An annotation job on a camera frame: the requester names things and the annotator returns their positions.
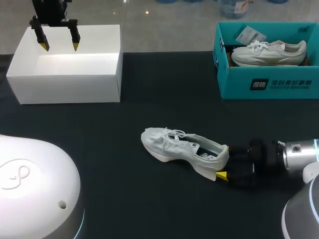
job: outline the black table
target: black table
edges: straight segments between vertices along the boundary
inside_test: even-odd
[[[183,52],[126,53],[121,103],[21,106],[5,79],[9,58],[0,57],[0,133],[48,141],[71,156],[89,239],[283,238],[282,210],[300,184],[234,189],[182,160],[161,163],[140,134],[168,127],[222,144],[311,139],[318,101],[224,101],[212,52]]]

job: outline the white shoe box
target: white shoe box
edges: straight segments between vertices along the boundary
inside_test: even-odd
[[[78,26],[77,51],[67,27],[42,27],[50,49],[26,30],[7,72],[20,104],[119,102],[123,49],[119,25]]]

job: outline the small hole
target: small hole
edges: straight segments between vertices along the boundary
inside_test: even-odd
[[[64,201],[60,201],[60,202],[59,202],[59,207],[60,207],[61,209],[66,209],[66,203],[65,203]]]
[[[294,152],[298,152],[299,150],[300,150],[300,147],[298,147],[298,146],[293,147]]]

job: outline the white shoe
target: white shoe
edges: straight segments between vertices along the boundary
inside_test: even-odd
[[[147,128],[141,135],[146,150],[162,162],[184,159],[202,176],[215,181],[229,158],[228,146],[196,134],[167,128]]]
[[[307,55],[307,44],[297,45],[282,41],[272,43],[255,41],[234,49],[231,58],[238,66],[300,65]]]

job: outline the teal shoe box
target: teal shoe box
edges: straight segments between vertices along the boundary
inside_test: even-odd
[[[304,66],[232,66],[230,55],[245,27],[267,42],[307,43]],[[223,99],[319,99],[319,25],[312,22],[219,22],[213,49]]]

